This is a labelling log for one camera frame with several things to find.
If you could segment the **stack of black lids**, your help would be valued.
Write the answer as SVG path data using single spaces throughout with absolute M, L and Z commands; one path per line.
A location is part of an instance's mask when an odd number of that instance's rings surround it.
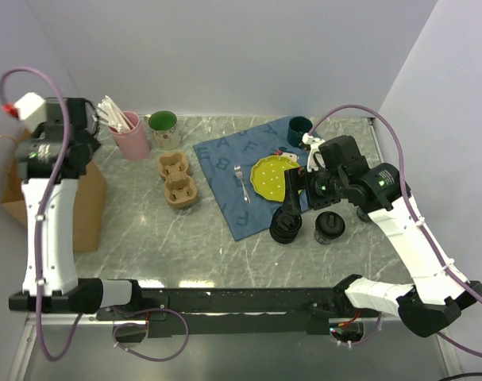
M 302 226 L 300 215 L 293 215 L 278 208 L 272 215 L 269 233 L 272 239 L 280 244 L 290 244 L 295 240 Z

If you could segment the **brown paper bag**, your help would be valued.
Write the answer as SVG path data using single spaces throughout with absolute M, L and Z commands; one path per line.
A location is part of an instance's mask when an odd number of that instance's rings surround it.
M 21 192 L 21 180 L 17 177 L 17 166 L 14 160 L 8 167 L 1 167 L 0 172 L 6 174 L 6 185 L 3 188 L 0 205 L 17 223 L 27 226 L 25 201 Z M 102 231 L 102 216 L 106 204 L 107 181 L 98 169 L 90 162 L 86 166 L 86 174 L 79 178 L 73 209 L 73 249 L 76 253 L 93 252 L 98 249 Z

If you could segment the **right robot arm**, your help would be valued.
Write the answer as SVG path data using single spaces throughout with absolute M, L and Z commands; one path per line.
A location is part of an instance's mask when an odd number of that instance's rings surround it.
M 305 134 L 302 143 L 310 147 L 308 162 L 284 172 L 285 194 L 272 217 L 272 238 L 289 244 L 297 236 L 301 193 L 314 210 L 345 199 L 380 228 L 413 280 L 391 284 L 351 275 L 334 287 L 331 309 L 346 317 L 359 309 L 391 314 L 412 333 L 429 337 L 482 296 L 482 284 L 458 271 L 427 229 L 400 170 L 388 163 L 369 167 L 351 136 L 323 140 Z

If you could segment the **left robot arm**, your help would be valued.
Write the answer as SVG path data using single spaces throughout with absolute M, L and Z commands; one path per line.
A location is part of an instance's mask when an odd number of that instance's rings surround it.
M 57 98 L 29 92 L 14 103 L 14 114 L 31 135 L 14 154 L 27 213 L 28 255 L 21 291 L 9 298 L 12 311 L 94 314 L 109 307 L 127 319 L 143 312 L 136 280 L 81 279 L 75 268 L 75 196 L 79 179 L 101 146 L 96 133 L 88 130 L 87 103 L 84 98 L 66 99 L 67 132 Z

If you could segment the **yellow green dotted plate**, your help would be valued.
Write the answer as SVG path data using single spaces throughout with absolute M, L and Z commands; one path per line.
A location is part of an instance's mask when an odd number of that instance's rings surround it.
M 287 156 L 266 156 L 253 165 L 250 183 L 262 198 L 282 202 L 285 196 L 284 172 L 297 167 L 299 164 Z

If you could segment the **small santa figurine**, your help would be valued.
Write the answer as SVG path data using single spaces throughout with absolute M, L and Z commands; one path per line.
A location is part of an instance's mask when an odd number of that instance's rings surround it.
M 288 151 L 285 147 L 280 147 L 274 152 L 275 156 L 282 156 L 282 157 L 287 157 L 288 159 L 297 162 L 298 161 L 298 155 L 295 154 L 294 152 Z

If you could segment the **dark teal mug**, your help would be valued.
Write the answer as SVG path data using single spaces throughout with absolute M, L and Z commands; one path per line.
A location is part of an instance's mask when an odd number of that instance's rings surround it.
M 292 147 L 299 147 L 303 135 L 309 133 L 313 127 L 311 120 L 304 116 L 292 117 L 288 122 L 287 142 Z

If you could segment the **silver fork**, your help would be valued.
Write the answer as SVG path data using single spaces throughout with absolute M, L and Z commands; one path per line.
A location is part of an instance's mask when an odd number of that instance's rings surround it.
M 250 200 L 249 193 L 248 193 L 247 188 L 246 188 L 245 183 L 244 183 L 244 175 L 243 175 L 243 172 L 241 170 L 241 166 L 235 165 L 233 167 L 233 169 L 234 169 L 234 173 L 235 173 L 236 177 L 238 178 L 238 180 L 241 184 L 244 200 L 249 205 L 251 203 L 251 200 Z

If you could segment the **blue letter print cloth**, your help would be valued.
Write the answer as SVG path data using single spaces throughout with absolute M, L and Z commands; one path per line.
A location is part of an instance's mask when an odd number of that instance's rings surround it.
M 307 164 L 308 152 L 287 142 L 289 120 L 289 117 L 283 117 L 194 146 L 203 174 L 235 241 L 268 229 L 272 215 L 282 205 L 282 202 L 268 201 L 254 191 L 250 183 L 253 165 L 274 155 L 280 147 L 297 154 L 299 166 Z M 251 200 L 249 205 L 234 173 L 235 165 L 241 166 Z

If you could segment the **cardboard cup carrier tray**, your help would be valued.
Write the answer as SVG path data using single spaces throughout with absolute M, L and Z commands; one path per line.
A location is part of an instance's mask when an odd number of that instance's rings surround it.
M 194 205 L 198 201 L 198 189 L 190 176 L 190 166 L 182 151 L 167 152 L 157 159 L 160 177 L 164 181 L 164 197 L 174 209 Z

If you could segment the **green inside ceramic mug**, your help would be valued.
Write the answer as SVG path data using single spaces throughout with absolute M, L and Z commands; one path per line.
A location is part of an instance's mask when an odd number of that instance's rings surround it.
M 177 116 L 173 112 L 162 110 L 146 114 L 144 121 L 152 130 L 156 147 L 164 151 L 171 151 L 179 146 L 181 136 Z

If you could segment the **pink straw holder cup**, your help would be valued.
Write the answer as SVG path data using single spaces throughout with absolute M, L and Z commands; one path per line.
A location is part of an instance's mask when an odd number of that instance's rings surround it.
M 131 111 L 124 111 L 123 114 L 133 124 L 134 128 L 127 133 L 118 133 L 110 127 L 114 142 L 125 159 L 130 161 L 147 159 L 150 154 L 150 145 L 141 124 L 141 119 Z

